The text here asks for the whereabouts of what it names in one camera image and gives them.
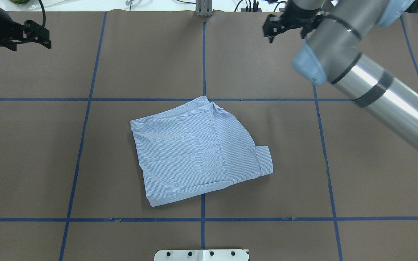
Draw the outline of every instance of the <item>black wire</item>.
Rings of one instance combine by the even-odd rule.
[[[278,2],[277,5],[275,6],[274,12],[275,12],[275,10],[277,10],[278,5],[280,5],[281,3],[284,3],[285,5],[287,4],[286,1],[280,1],[280,2]]]
[[[241,4],[241,2],[242,2],[243,0],[239,0],[239,2],[238,2],[238,4],[237,4],[237,7],[235,7],[235,11],[234,12],[236,12],[237,11],[237,9],[238,9],[238,7],[239,7],[239,4]]]
[[[45,28],[46,25],[46,11],[45,11],[45,6],[43,5],[43,2],[41,2],[41,0],[38,0],[38,2],[40,2],[40,7],[41,7],[41,12],[43,13],[43,24],[41,25],[41,28],[38,28],[38,30],[35,33],[32,33],[32,36],[30,36],[29,38],[22,40],[20,42],[13,42],[13,41],[1,41],[0,40],[0,44],[16,44],[16,45],[21,45],[21,44],[25,44],[25,43],[29,43],[31,41],[33,41],[35,38],[38,37],[38,35],[40,34],[41,30],[43,30]]]
[[[184,3],[184,4],[193,4],[193,5],[196,5],[196,3],[192,3],[192,2],[185,2],[185,1],[181,1],[181,0],[175,0],[175,1],[180,2],[180,3]]]

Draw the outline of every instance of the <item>white mounting plate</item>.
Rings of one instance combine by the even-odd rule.
[[[154,255],[154,261],[249,261],[249,250],[160,250]]]

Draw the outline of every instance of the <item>blue joint cover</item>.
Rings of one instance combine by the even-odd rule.
[[[377,25],[385,28],[398,19],[414,0],[389,0]]]
[[[322,85],[327,81],[327,75],[319,59],[307,43],[304,43],[293,58],[292,66],[315,85]]]

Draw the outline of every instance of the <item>metal bracket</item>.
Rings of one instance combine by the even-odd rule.
[[[196,16],[212,16],[212,0],[196,0]]]
[[[247,249],[160,250],[154,261],[249,261]]]

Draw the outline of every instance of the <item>blue tape line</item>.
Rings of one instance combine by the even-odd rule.
[[[206,194],[201,195],[201,249],[206,248],[206,236],[204,235],[206,230]]]
[[[202,23],[202,94],[206,95],[206,21]]]
[[[0,98],[0,101],[88,101],[88,98]]]
[[[65,222],[64,234],[62,236],[61,251],[59,253],[59,261],[63,260],[63,253],[65,251],[65,243],[67,242],[67,234],[69,232],[69,224],[70,223],[68,221]]]
[[[322,118],[320,117],[320,109],[319,109],[319,99],[317,96],[317,88],[314,84],[312,84],[312,89],[314,91],[314,98],[315,98],[315,110],[317,112],[317,120],[319,121],[319,131],[320,131],[320,140],[322,142],[322,152],[325,158],[325,167],[327,170],[327,179],[328,179],[328,192],[330,194],[330,203],[332,205],[332,214],[333,218],[336,218],[336,210],[335,210],[335,197],[333,196],[333,187],[332,187],[332,178],[330,177],[330,167],[328,165],[328,156],[327,156],[327,148],[325,146],[325,138],[324,138],[324,131],[322,127]],[[338,248],[338,258],[340,261],[343,261],[343,252],[341,251],[341,240],[340,240],[340,230],[338,229],[338,222],[335,220],[333,222],[335,225],[335,236],[336,236],[336,244]]]
[[[188,102],[193,98],[0,98],[0,101],[151,101],[151,102]],[[310,98],[290,98],[290,99],[209,99],[211,102],[314,102],[316,99]],[[320,102],[350,102],[351,99],[317,99]]]
[[[281,218],[281,217],[212,217],[204,218],[205,222],[308,222],[308,221],[398,221],[398,220],[408,220],[408,221],[417,221],[418,216],[356,216],[356,217],[296,217],[296,218]],[[0,222],[75,222],[75,223],[84,223],[84,222],[130,222],[130,223],[140,223],[140,222],[201,222],[201,218],[192,217],[192,218],[13,218],[13,217],[0,217]]]
[[[88,123],[88,116],[90,114],[91,97],[93,96],[96,73],[98,71],[99,56],[101,53],[101,45],[103,43],[103,35],[104,35],[104,28],[106,26],[106,18],[107,18],[107,12],[104,12],[103,25],[101,28],[101,35],[99,37],[98,51],[96,53],[96,62],[94,65],[93,77],[91,79],[90,95],[88,96],[88,105],[86,106],[85,121],[83,122],[82,137],[80,139],[80,148],[78,149],[77,164],[75,166],[75,174],[73,176],[72,191],[70,193],[69,208],[67,210],[67,219],[70,219],[70,216],[72,214],[73,198],[75,196],[75,188],[77,186],[78,170],[80,168],[80,158],[82,156],[82,151],[83,151],[83,142],[85,141],[86,124]],[[65,222],[64,235],[62,239],[61,251],[59,254],[59,261],[62,261],[63,259],[63,253],[65,250],[65,243],[67,241],[68,232],[69,232],[69,220]]]
[[[415,61],[414,53],[412,52],[411,43],[409,43],[409,38],[407,37],[406,26],[404,25],[403,16],[401,15],[399,17],[399,19],[401,21],[401,25],[403,26],[404,38],[406,39],[407,48],[409,49],[409,54],[411,55],[411,59],[413,60],[415,71],[416,71],[417,77],[418,77],[418,66],[417,66],[417,63]]]
[[[279,221],[292,221],[292,218],[281,218],[281,217],[261,217],[261,218],[259,218],[259,217],[254,217],[254,218],[252,218],[252,217],[212,217],[212,218],[210,218],[210,217],[208,217],[208,218],[206,218],[205,219],[205,221],[207,221],[207,222],[279,222]]]
[[[0,222],[65,222],[66,218],[0,217]]]
[[[183,99],[169,99],[169,98],[93,98],[92,101],[151,101],[151,102],[185,102],[192,101],[192,98],[183,98]]]
[[[200,222],[201,218],[71,218],[70,222]]]
[[[382,221],[382,220],[418,220],[418,216],[358,216],[338,217],[336,221]]]

